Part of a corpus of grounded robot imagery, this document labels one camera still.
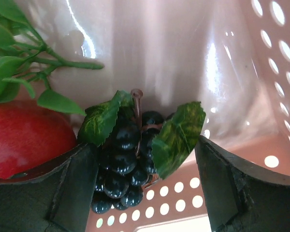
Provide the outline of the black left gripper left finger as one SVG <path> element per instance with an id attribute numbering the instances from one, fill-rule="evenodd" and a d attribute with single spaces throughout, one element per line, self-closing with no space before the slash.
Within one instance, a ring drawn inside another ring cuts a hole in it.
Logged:
<path id="1" fill-rule="evenodd" d="M 0 181 L 0 232 L 84 232 L 98 173 L 98 148 L 80 144 L 50 172 Z"/>

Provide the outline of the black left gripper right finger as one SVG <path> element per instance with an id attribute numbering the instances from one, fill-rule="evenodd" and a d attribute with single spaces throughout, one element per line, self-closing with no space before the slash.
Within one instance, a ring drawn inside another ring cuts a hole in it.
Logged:
<path id="1" fill-rule="evenodd" d="M 245 160 L 204 136 L 195 153 L 212 231 L 290 232 L 290 176 Z"/>

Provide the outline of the red toy fruit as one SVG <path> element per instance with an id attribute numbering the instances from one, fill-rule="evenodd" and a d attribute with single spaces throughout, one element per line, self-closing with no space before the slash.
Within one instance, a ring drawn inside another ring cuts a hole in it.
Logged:
<path id="1" fill-rule="evenodd" d="M 0 103 L 0 179 L 39 166 L 76 144 L 63 114 L 32 101 Z"/>

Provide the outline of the dark toy grapes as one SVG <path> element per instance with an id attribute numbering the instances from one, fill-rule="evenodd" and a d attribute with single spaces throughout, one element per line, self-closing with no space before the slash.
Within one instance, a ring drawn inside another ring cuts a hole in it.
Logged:
<path id="1" fill-rule="evenodd" d="M 200 137 L 206 114 L 199 101 L 165 117 L 143 111 L 142 97 L 140 89 L 119 90 L 111 100 L 86 109 L 78 140 L 97 152 L 95 214 L 138 206 L 144 190 L 173 174 Z"/>

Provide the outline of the pink plastic basket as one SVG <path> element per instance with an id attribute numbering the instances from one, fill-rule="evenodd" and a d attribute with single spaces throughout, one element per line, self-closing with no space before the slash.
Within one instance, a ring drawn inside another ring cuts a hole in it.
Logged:
<path id="1" fill-rule="evenodd" d="M 290 0 L 19 0 L 43 38 L 100 71 L 60 69 L 53 88 L 82 107 L 139 88 L 164 115 L 201 101 L 202 136 L 290 176 Z M 127 211 L 89 211 L 85 232 L 212 231 L 195 151 Z"/>

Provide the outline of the red toy cherry bunch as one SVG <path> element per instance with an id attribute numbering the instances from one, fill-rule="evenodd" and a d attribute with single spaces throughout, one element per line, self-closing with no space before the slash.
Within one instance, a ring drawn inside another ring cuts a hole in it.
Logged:
<path id="1" fill-rule="evenodd" d="M 104 65 L 63 58 L 47 45 L 13 0 L 0 0 L 0 103 L 14 100 L 20 86 L 34 99 L 36 93 L 31 83 L 41 80 L 45 91 L 36 100 L 38 106 L 85 115 L 78 104 L 50 86 L 49 75 L 61 67 L 101 70 Z"/>

